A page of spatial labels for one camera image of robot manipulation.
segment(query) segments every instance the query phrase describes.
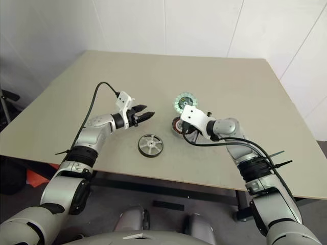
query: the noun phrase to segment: wall tile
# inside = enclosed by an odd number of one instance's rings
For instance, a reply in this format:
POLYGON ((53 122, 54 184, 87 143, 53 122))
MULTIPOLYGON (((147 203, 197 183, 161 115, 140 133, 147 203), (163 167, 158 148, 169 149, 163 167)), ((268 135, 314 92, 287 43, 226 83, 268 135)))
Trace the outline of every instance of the wall tile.
POLYGON ((30 0, 51 41, 51 70, 58 76, 85 50, 107 50, 90 0, 30 0))
POLYGON ((326 59, 327 8, 281 78, 286 92, 303 117, 327 96, 326 59))
POLYGON ((1 0, 0 30, 14 47, 34 78, 43 87, 54 77, 50 69, 53 54, 47 31, 30 1, 1 0))
POLYGON ((169 55, 226 57, 242 0, 166 0, 169 55))
POLYGON ((245 0, 229 57, 265 58, 280 77, 326 0, 245 0))
POLYGON ((165 53, 164 0, 95 0, 110 51, 165 53))
POLYGON ((43 91, 43 87, 2 34, 0 35, 0 75, 3 89, 10 89, 20 95, 19 105, 22 107, 31 103, 43 91))

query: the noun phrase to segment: table frame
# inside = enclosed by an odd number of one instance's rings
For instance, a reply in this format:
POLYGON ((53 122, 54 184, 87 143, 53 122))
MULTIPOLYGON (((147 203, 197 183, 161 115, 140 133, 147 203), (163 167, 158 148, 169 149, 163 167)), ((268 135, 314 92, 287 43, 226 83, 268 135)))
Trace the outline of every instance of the table frame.
MULTIPOLYGON (((49 164, 23 160, 18 158, 10 158, 13 162, 30 169, 37 174, 47 178, 50 180, 53 175, 56 173, 56 169, 49 164)), ((102 186, 102 187, 111 187, 125 190, 134 190, 134 191, 142 191, 148 193, 155 193, 161 195, 171 195, 179 198, 186 199, 196 199, 202 201, 210 201, 223 203, 231 206, 237 206, 238 211, 233 213, 232 217, 236 222, 246 222, 248 220, 253 219, 252 210, 249 207, 249 199, 246 191, 235 190, 236 196, 232 197, 230 195, 221 195, 221 194, 213 194, 202 191, 192 191, 185 189, 178 189, 172 187, 163 187, 158 185, 151 184, 140 184, 129 181, 119 181, 119 180, 110 180, 106 178, 97 178, 96 175, 101 171, 94 171, 93 178, 91 180, 92 186, 102 186)), ((307 198, 295 198, 298 206, 302 206, 314 201, 318 201, 317 199, 307 199, 307 198)))

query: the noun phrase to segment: black cable tie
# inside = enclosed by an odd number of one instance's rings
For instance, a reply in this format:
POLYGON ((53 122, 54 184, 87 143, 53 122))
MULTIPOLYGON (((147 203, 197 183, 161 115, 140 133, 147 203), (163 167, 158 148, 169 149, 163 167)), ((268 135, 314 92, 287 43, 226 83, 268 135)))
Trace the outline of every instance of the black cable tie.
POLYGON ((60 154, 69 153, 69 152, 70 152, 70 150, 66 150, 66 151, 64 151, 64 152, 56 153, 55 155, 60 155, 60 154))
POLYGON ((293 162, 293 160, 289 160, 287 162, 283 162, 283 163, 280 163, 280 164, 275 164, 273 168, 279 168, 279 167, 282 167, 290 162, 293 162))

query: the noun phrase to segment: red object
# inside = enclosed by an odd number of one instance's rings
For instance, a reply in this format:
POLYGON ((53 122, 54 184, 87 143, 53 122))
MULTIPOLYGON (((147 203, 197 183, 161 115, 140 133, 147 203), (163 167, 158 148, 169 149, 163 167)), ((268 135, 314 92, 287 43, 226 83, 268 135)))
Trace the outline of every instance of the red object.
MULTIPOLYGON (((58 164, 50 164, 52 167, 54 167, 55 169, 58 169, 60 165, 58 164)), ((49 182, 49 180, 41 175, 38 175, 37 173, 31 171, 31 170, 27 170, 27 182, 32 185, 33 187, 37 187, 40 184, 43 183, 47 183, 49 182)))

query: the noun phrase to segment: silver robot link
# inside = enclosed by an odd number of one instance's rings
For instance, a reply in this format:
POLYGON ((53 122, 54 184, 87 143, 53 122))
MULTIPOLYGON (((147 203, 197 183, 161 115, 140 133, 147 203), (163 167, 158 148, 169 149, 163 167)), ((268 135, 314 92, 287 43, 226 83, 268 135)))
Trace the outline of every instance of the silver robot link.
MULTIPOLYGON (((105 140, 119 128, 128 129, 152 117, 154 112, 137 116, 146 106, 132 106, 133 99, 120 92, 118 113, 90 119, 74 146, 46 186, 40 205, 29 207, 0 225, 0 244, 52 244, 69 215, 83 211, 90 191, 93 165, 105 140)), ((216 120, 192 106, 185 106, 181 119, 195 127, 203 137, 245 138, 236 119, 216 120)), ((259 154, 241 145, 227 150, 253 196, 250 202, 259 230, 268 245, 321 244, 302 224, 300 212, 279 178, 271 171, 251 175, 249 169, 260 164, 259 154)), ((189 235, 142 230, 143 209, 131 209, 121 215, 114 232, 87 237, 69 244, 216 244, 212 228, 199 215, 192 217, 189 235)))

